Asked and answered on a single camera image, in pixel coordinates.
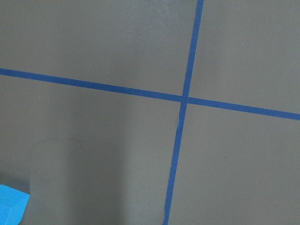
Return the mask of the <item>blue cube block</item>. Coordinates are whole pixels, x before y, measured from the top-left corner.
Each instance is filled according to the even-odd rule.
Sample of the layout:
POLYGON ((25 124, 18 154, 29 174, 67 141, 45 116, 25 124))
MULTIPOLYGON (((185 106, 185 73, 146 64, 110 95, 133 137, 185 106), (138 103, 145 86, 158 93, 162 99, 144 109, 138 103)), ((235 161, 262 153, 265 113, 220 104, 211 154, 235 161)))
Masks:
POLYGON ((20 224, 30 195, 1 184, 0 186, 0 224, 20 224))

